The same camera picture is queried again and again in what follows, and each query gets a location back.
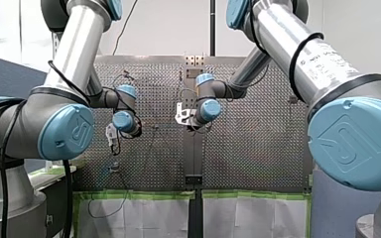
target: pegboard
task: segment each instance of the pegboard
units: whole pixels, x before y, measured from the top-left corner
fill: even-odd
[[[76,189],[119,189],[124,184],[133,189],[184,189],[184,128],[175,121],[183,63],[181,57],[97,60],[95,69],[103,86],[126,83],[136,87],[136,111],[143,123],[143,134],[133,140],[121,139],[121,153],[113,157],[105,137],[112,111],[95,109],[94,138],[81,158]],[[125,77],[125,71],[134,79]],[[120,172],[110,173],[108,168],[115,162]]]
[[[77,190],[128,188],[183,190],[187,128],[175,121],[176,103],[186,68],[204,67],[227,80],[243,58],[210,58],[189,64],[186,57],[101,57],[96,71],[104,86],[132,84],[137,88],[137,114],[144,128],[134,140],[122,140],[120,156],[111,156],[105,127],[111,110],[94,110],[95,136],[75,175]],[[135,78],[126,78],[124,70]],[[308,186],[312,160],[306,155],[306,107],[290,104],[290,86],[271,64],[263,82],[244,99],[222,104],[222,114],[203,136],[202,188],[242,188],[301,192]],[[118,162],[118,174],[108,167]]]
[[[227,80],[238,66],[231,59],[205,59],[205,71],[217,80]],[[293,95],[286,76],[270,63],[245,98],[220,100],[222,114],[205,136],[204,188],[306,191],[312,172],[307,107],[292,104]]]

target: blue logo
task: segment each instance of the blue logo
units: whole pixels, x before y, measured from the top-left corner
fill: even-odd
[[[76,127],[73,128],[70,140],[79,147],[85,147],[91,125],[81,116],[76,118]]]
[[[343,172],[381,153],[380,146],[348,115],[340,117],[317,137],[317,141]]]

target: black post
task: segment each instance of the black post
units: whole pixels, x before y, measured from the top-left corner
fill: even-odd
[[[215,0],[211,0],[210,7],[210,56],[215,57]]]

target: white panel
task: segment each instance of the white panel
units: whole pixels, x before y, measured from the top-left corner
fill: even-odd
[[[323,0],[327,42],[362,72],[381,73],[381,1]]]
[[[322,32],[323,0],[308,0],[309,17],[308,27],[314,32]]]
[[[123,17],[103,35],[100,48],[111,55],[134,0],[123,2]],[[209,1],[139,0],[119,42],[117,55],[209,54]]]
[[[20,0],[0,0],[0,59],[21,61]]]
[[[40,1],[21,1],[21,63],[47,72],[53,58],[52,33],[43,18]]]
[[[243,32],[228,28],[225,22],[227,2],[217,0],[216,3],[216,54],[220,57],[247,57],[255,44]]]

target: gray wall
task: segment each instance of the gray wall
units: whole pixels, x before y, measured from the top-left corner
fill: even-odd
[[[30,90],[45,81],[46,74],[0,59],[0,96],[27,98]],[[26,160],[27,172],[45,166],[43,160]]]
[[[313,238],[354,238],[357,219],[376,211],[381,192],[343,186],[323,171],[314,171]]]

